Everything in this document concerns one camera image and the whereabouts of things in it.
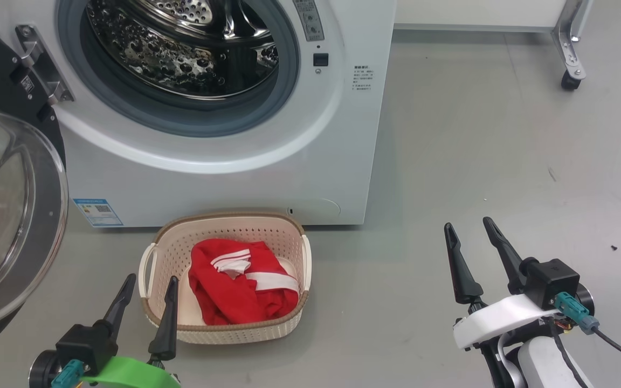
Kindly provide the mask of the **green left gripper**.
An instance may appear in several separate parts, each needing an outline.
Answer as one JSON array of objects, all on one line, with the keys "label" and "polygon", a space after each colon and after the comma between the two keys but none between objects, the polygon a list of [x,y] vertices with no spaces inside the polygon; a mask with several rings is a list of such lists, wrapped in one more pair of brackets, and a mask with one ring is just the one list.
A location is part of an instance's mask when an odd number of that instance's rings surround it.
[{"label": "green left gripper", "polygon": [[[96,342],[116,342],[126,307],[135,289],[136,274],[129,274],[118,294],[100,320],[94,324]],[[165,309],[157,333],[148,347],[149,363],[163,363],[176,357],[179,279],[170,278],[166,289]],[[103,388],[182,388],[173,374],[138,359],[113,357],[96,376],[82,376],[84,383],[97,383]]]}]

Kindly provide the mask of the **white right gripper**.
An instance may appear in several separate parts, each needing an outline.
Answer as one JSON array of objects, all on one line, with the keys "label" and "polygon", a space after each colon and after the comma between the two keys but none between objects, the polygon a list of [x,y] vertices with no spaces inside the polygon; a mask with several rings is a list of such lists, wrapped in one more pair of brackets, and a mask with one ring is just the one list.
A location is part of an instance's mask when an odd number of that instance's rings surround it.
[{"label": "white right gripper", "polygon": [[[509,331],[530,324],[542,317],[557,314],[558,309],[547,311],[538,307],[524,292],[527,278],[520,272],[522,259],[490,217],[482,219],[488,238],[502,260],[508,277],[507,289],[511,295],[473,312],[453,326],[453,337],[458,349],[490,340]],[[444,225],[445,244],[450,266],[456,303],[484,306],[483,289],[478,284],[461,253],[461,242],[451,223]]]}]

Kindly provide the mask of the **red garment white striped collar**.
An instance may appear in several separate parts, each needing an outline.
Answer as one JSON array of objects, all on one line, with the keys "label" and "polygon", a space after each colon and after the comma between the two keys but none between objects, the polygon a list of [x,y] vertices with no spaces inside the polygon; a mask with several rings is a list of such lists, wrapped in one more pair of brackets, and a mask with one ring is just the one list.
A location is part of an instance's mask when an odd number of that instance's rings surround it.
[{"label": "red garment white striped collar", "polygon": [[263,241],[209,239],[191,250],[190,288],[207,325],[266,321],[256,298],[256,282],[246,279],[251,257],[274,255]]}]

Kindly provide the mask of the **round glass washing machine door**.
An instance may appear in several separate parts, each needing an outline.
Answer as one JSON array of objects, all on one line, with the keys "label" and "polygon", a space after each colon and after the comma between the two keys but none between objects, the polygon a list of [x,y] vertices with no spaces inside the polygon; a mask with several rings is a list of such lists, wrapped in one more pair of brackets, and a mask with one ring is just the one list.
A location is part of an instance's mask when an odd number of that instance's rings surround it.
[{"label": "round glass washing machine door", "polygon": [[49,270],[68,207],[58,116],[22,56],[0,39],[0,334]]}]

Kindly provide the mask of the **cream perforated laundry basket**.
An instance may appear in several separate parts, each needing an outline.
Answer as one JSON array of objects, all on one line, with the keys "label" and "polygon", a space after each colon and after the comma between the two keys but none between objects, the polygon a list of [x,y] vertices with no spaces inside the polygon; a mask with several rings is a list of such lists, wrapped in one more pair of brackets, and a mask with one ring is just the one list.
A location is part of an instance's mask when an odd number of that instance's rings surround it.
[{"label": "cream perforated laundry basket", "polygon": [[[190,252],[209,238],[263,241],[298,285],[300,300],[283,317],[238,325],[206,325],[188,282]],[[298,326],[309,297],[312,279],[311,244],[301,224],[285,214],[215,213],[175,219],[162,227],[145,249],[138,273],[138,290],[148,321],[160,324],[165,293],[172,276],[179,279],[179,341],[202,345],[234,345],[272,341],[288,336]]]}]

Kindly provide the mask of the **white washing machine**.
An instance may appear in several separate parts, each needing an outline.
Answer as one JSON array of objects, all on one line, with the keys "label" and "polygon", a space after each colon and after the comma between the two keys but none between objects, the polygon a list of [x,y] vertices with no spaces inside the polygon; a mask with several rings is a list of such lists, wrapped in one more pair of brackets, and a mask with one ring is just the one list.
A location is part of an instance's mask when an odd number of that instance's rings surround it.
[{"label": "white washing machine", "polygon": [[[105,199],[123,227],[226,210],[363,223],[397,0],[315,0],[323,41],[306,41],[292,0],[279,2],[300,47],[291,98],[243,133],[185,137],[129,120],[84,86],[60,45],[57,0],[0,0],[0,39],[24,55],[15,27],[34,25],[74,95],[53,106],[71,204]],[[314,52],[329,66],[313,66]]]}]

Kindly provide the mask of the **grey rubber door gasket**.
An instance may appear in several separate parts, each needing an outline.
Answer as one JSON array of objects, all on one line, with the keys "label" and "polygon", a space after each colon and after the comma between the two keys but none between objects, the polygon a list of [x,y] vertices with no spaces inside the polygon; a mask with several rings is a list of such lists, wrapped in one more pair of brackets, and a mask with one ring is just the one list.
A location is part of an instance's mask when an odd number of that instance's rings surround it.
[{"label": "grey rubber door gasket", "polygon": [[276,73],[226,99],[191,99],[158,90],[121,68],[99,44],[86,16],[88,0],[57,0],[60,46],[77,76],[114,112],[164,133],[223,137],[243,133],[279,113],[300,74],[300,47],[279,0],[244,0],[261,17],[278,49]]}]

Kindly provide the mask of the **steel washing machine drum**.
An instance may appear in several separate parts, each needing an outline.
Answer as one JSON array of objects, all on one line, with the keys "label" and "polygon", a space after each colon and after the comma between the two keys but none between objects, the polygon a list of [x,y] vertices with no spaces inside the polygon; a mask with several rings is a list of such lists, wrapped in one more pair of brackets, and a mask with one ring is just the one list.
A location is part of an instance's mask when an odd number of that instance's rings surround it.
[{"label": "steel washing machine drum", "polygon": [[104,51],[143,83],[191,99],[226,99],[278,69],[269,29],[244,0],[88,0]]}]

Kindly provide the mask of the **metal door hinge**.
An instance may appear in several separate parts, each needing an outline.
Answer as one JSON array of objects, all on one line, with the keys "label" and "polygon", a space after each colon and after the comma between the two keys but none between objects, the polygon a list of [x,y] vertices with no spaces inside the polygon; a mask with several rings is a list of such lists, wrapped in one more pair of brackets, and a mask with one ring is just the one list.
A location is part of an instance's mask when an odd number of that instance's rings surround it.
[{"label": "metal door hinge", "polygon": [[74,95],[38,29],[31,24],[19,24],[15,33],[24,50],[22,62],[41,81],[49,104],[74,101]]}]

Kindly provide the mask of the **blue energy label sticker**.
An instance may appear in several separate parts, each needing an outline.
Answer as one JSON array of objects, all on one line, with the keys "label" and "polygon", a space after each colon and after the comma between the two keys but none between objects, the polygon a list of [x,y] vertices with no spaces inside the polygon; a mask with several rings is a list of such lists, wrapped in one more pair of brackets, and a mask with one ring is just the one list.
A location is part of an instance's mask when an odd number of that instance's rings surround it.
[{"label": "blue energy label sticker", "polygon": [[123,222],[105,199],[73,199],[79,211],[96,228],[123,227]]}]

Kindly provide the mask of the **grey caster stand leg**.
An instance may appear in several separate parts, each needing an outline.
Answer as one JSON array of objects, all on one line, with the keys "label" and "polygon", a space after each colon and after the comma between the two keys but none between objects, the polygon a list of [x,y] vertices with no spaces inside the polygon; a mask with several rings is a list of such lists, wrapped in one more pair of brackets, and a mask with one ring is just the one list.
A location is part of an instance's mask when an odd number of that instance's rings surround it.
[{"label": "grey caster stand leg", "polygon": [[565,91],[577,90],[586,78],[574,45],[581,39],[593,4],[594,0],[564,0],[564,6],[552,31],[555,47],[566,66],[560,81],[560,86]]}]

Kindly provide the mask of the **white partition panel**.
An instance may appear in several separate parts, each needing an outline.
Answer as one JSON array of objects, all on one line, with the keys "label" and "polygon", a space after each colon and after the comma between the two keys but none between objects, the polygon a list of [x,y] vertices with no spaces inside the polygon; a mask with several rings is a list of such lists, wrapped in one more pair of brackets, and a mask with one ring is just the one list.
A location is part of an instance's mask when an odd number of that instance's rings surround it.
[{"label": "white partition panel", "polygon": [[395,30],[549,32],[566,0],[397,0]]}]

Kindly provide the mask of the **grey warning label plate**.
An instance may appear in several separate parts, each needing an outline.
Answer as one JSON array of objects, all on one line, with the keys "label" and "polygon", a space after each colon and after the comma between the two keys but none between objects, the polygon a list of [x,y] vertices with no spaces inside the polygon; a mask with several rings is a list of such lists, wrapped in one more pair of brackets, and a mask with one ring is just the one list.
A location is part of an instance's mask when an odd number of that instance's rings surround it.
[{"label": "grey warning label plate", "polygon": [[315,0],[292,0],[303,27],[306,41],[323,41],[325,32]]}]

